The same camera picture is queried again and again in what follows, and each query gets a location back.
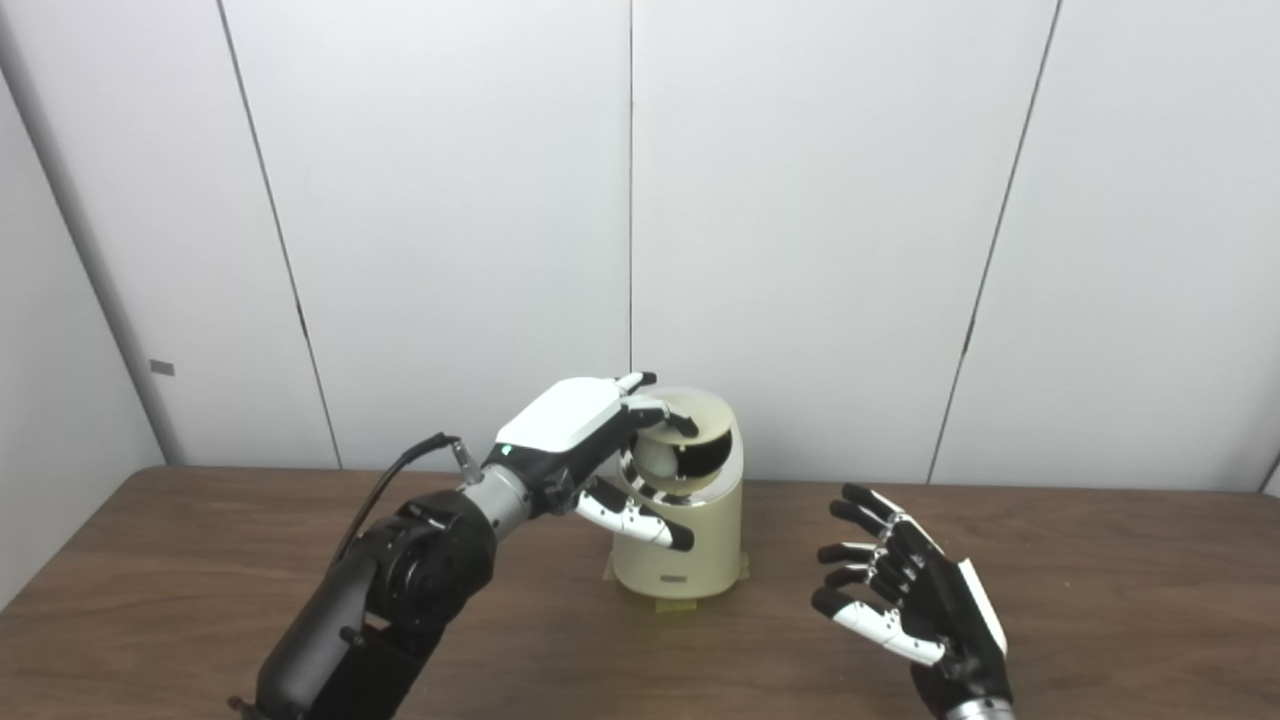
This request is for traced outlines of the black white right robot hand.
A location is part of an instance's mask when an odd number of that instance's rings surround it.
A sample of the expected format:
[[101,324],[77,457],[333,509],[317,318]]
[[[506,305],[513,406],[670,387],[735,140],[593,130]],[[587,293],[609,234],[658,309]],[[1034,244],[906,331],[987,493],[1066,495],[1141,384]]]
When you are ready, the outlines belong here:
[[1014,719],[1009,641],[973,561],[947,556],[909,511],[865,486],[844,486],[829,512],[872,539],[818,548],[833,569],[813,609],[908,660],[932,717]]

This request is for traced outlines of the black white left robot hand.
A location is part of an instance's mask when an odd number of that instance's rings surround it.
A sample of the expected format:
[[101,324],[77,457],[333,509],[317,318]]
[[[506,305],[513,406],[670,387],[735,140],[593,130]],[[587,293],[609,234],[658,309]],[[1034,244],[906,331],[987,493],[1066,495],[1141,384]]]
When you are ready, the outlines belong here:
[[668,427],[684,438],[698,436],[689,413],[641,392],[655,380],[650,372],[559,380],[504,424],[480,477],[463,492],[495,539],[543,515],[576,512],[617,536],[692,550],[692,530],[595,475],[640,430]]

